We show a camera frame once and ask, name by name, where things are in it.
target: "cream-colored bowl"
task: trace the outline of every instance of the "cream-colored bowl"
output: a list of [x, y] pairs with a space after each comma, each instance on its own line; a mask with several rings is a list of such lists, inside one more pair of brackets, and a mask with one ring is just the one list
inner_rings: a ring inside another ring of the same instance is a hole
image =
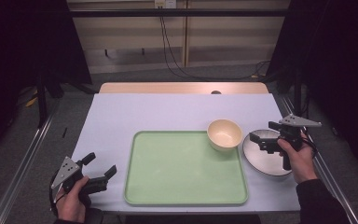
[[211, 146], [219, 151], [230, 151], [242, 140], [242, 130], [238, 124], [228, 119], [217, 119], [208, 127]]

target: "tray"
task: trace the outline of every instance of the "tray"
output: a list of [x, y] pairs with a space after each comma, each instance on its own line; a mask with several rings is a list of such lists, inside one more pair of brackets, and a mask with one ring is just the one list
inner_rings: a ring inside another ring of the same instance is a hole
[[242, 204], [248, 198], [238, 150], [213, 149], [206, 132], [134, 135], [125, 200], [130, 204]]

